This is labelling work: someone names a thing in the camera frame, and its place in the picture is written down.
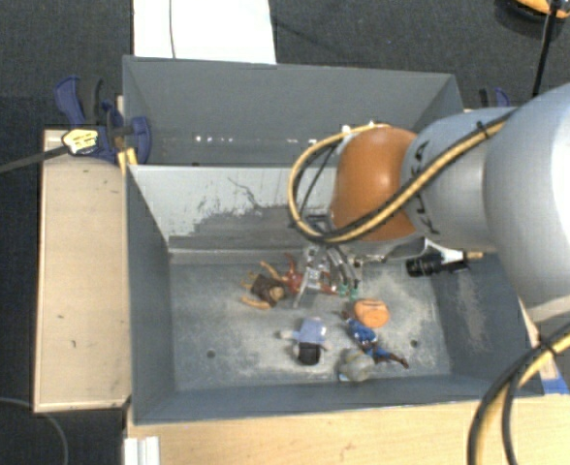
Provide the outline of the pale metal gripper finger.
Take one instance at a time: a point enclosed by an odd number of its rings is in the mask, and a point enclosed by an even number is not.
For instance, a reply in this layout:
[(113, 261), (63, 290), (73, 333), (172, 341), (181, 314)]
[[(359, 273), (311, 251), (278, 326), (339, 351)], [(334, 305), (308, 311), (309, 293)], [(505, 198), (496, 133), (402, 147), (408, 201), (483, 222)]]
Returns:
[(316, 268), (308, 267), (302, 274), (300, 288), (294, 297), (293, 307), (299, 308), (303, 297), (307, 293), (319, 291), (320, 286), (320, 271)]

